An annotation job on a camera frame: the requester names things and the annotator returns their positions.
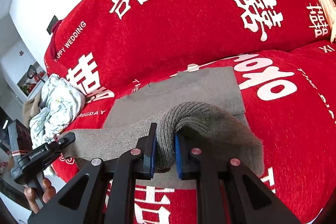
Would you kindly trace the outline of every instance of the red pillow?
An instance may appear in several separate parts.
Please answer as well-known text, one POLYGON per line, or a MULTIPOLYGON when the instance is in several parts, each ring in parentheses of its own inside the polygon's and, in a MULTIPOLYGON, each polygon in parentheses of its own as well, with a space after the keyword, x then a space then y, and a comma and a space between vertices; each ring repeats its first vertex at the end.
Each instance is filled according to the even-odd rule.
POLYGON ((330 32, 322 26, 318 0, 246 0, 249 8, 243 2, 83 0, 58 26, 48 49, 56 54, 46 53, 46 61, 79 85, 82 80, 68 70, 74 71, 80 58, 95 60, 100 83, 93 86, 118 98, 135 79, 147 81, 191 63, 245 52, 289 51, 330 32))
POLYGON ((296 48, 290 53, 294 56, 308 57, 319 61, 336 62, 336 44, 332 44, 326 39, 296 48))
POLYGON ((324 207, 336 177, 336 77, 326 77, 336 65, 315 63, 262 51, 202 67, 234 67, 249 126, 264 144, 261 179, 302 223, 324 207))

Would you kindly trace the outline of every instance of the blue gripper pad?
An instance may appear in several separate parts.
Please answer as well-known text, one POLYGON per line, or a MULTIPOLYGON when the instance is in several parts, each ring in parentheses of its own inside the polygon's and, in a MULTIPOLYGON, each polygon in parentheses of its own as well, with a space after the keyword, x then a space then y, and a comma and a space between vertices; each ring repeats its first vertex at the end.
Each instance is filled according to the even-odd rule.
POLYGON ((179 137, 175 135, 175 161, 176 161, 176 170, 178 174, 178 178, 182 178, 182 157, 181 157, 181 150, 179 144, 179 137))
POLYGON ((152 154, 151 154, 151 178, 154 177, 155 172, 155 155, 156 155, 156 135, 154 137, 152 154))

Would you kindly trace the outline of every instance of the gray knit fabric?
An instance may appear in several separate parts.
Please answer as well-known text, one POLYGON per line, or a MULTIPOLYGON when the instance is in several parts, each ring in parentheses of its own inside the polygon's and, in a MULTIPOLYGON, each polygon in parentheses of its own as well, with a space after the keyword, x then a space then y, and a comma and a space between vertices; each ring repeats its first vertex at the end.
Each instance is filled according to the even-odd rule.
POLYGON ((150 83, 115 100, 103 128, 134 124, 190 101, 218 106, 248 126, 233 68, 221 67, 182 71, 168 80, 150 83))
POLYGON ((216 160, 225 161, 236 157, 256 175, 260 176, 264 171, 262 142, 230 113, 203 102, 181 103, 168 111, 124 127, 71 130, 76 135, 76 141, 62 153, 65 158, 79 157, 86 160, 95 157, 103 160, 117 158, 134 148, 140 137, 148 135, 152 122, 157 123, 157 172, 167 171, 173 165, 174 135, 183 126, 199 132, 198 136, 193 137, 200 138, 216 160))

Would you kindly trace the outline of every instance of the finger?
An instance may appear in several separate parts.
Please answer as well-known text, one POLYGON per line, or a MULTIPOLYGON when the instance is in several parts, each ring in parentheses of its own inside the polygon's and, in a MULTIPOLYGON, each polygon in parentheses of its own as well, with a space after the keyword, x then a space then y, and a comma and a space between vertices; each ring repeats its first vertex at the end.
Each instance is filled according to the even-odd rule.
POLYGON ((38 205, 35 202, 35 191, 32 188, 26 188, 24 190, 26 199, 28 200, 28 203, 30 205, 31 210, 34 213, 38 213, 38 211, 40 210, 38 205))
POLYGON ((55 195, 56 195, 56 189, 55 187, 51 186, 50 188, 46 189, 42 199, 45 203, 47 203, 55 195))
POLYGON ((48 189, 48 188, 51 187, 51 182, 50 182, 50 180, 47 179, 47 178, 44 178, 44 179, 42 180, 42 184, 43 184, 43 186, 44 186, 46 189, 48 189))

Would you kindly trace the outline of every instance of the bed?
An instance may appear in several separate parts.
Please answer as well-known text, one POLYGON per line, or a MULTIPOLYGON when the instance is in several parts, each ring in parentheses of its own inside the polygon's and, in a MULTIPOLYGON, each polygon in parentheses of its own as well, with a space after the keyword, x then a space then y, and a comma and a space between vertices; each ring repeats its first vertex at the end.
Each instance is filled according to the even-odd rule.
MULTIPOLYGON (((261 180, 303 222, 335 187, 335 46, 318 0, 82 0, 54 28, 47 73, 87 103, 67 128, 101 128, 114 101, 179 71, 232 66, 261 180)), ((74 159, 53 164, 63 180, 74 159)), ((137 223, 196 223, 194 190, 138 187, 137 223), (182 208, 181 200, 188 200, 182 208)))

